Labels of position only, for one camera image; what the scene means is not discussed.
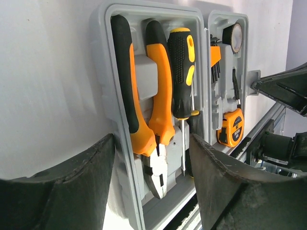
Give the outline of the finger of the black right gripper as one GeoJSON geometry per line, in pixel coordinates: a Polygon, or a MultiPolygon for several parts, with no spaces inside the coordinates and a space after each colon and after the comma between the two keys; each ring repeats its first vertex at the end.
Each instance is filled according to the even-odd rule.
{"type": "Polygon", "coordinates": [[[307,109],[307,64],[263,77],[251,88],[291,110],[307,109]]]}

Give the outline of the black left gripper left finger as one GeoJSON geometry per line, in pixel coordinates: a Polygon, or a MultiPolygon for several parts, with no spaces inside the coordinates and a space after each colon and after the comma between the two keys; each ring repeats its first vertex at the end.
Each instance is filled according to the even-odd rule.
{"type": "Polygon", "coordinates": [[[102,229],[115,151],[114,135],[108,134],[31,177],[1,180],[1,229],[102,229]]]}

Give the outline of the black electrical tape roll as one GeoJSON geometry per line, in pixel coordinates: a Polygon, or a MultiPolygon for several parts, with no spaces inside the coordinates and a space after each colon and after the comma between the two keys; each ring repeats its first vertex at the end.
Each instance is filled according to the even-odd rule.
{"type": "Polygon", "coordinates": [[[239,23],[235,23],[225,29],[222,33],[222,43],[230,45],[232,52],[237,54],[242,47],[242,27],[239,23]]]}

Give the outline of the orange hex key set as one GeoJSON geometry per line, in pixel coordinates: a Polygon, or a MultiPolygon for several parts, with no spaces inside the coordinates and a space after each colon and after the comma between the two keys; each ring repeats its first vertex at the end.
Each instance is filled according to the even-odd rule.
{"type": "Polygon", "coordinates": [[[221,50],[218,46],[219,38],[213,37],[210,34],[210,44],[211,44],[211,75],[212,83],[216,83],[220,78],[220,60],[221,60],[221,50]]]}

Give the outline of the grey plastic tool case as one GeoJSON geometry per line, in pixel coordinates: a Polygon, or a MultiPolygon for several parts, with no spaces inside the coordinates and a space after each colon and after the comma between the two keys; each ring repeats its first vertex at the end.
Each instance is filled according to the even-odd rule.
{"type": "Polygon", "coordinates": [[[217,132],[228,112],[235,111],[237,102],[232,73],[238,80],[241,107],[248,96],[248,27],[245,14],[209,8],[197,8],[144,0],[106,0],[91,14],[89,20],[92,54],[98,79],[103,86],[103,103],[108,121],[116,137],[119,165],[116,167],[125,214],[135,230],[164,228],[195,194],[192,179],[180,173],[182,144],[179,121],[173,119],[175,135],[167,146],[167,195],[157,199],[143,176],[141,157],[132,151],[129,125],[125,115],[121,84],[111,31],[111,18],[122,15],[129,23],[128,39],[133,42],[139,101],[145,121],[151,117],[153,98],[157,93],[157,67],[146,55],[145,28],[149,21],[160,22],[169,36],[176,27],[191,30],[196,51],[192,101],[200,115],[193,125],[186,125],[225,153],[232,150],[217,142],[217,132]]]}

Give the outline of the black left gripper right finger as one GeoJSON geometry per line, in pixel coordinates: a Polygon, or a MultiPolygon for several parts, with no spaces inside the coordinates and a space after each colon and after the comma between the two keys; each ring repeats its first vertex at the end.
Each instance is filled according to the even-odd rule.
{"type": "Polygon", "coordinates": [[[190,160],[205,230],[304,230],[307,179],[247,165],[196,134],[190,160]]]}

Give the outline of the orange black pliers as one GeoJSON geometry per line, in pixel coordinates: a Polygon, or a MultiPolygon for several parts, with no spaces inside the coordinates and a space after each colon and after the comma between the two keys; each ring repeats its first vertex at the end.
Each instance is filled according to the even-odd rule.
{"type": "Polygon", "coordinates": [[[136,56],[128,20],[113,16],[111,28],[132,151],[142,160],[148,188],[162,199],[167,193],[166,147],[175,134],[165,33],[158,21],[149,21],[143,34],[145,54],[136,56]]]}

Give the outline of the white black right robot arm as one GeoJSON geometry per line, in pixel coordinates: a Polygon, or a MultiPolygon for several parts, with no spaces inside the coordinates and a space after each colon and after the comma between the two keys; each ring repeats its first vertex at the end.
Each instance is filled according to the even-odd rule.
{"type": "MultiPolygon", "coordinates": [[[[277,103],[307,116],[307,64],[261,78],[251,88],[277,103]]],[[[288,169],[307,171],[307,133],[293,138],[265,131],[256,158],[288,169]]]]}

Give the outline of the long black yellow screwdriver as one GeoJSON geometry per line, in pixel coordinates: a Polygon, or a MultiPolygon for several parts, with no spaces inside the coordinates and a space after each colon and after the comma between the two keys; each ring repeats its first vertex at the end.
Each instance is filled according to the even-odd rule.
{"type": "Polygon", "coordinates": [[[190,96],[195,70],[195,48],[190,29],[170,31],[167,41],[173,79],[173,116],[180,122],[182,133],[182,175],[186,172],[185,121],[191,116],[190,96]]]}

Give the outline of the orange tape measure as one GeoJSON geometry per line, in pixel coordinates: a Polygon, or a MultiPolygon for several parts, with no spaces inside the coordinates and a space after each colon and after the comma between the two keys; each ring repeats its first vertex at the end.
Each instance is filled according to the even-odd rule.
{"type": "Polygon", "coordinates": [[[231,148],[238,145],[244,133],[244,116],[241,109],[236,69],[232,70],[232,83],[237,108],[235,111],[224,114],[222,128],[216,131],[217,142],[231,148]]]}

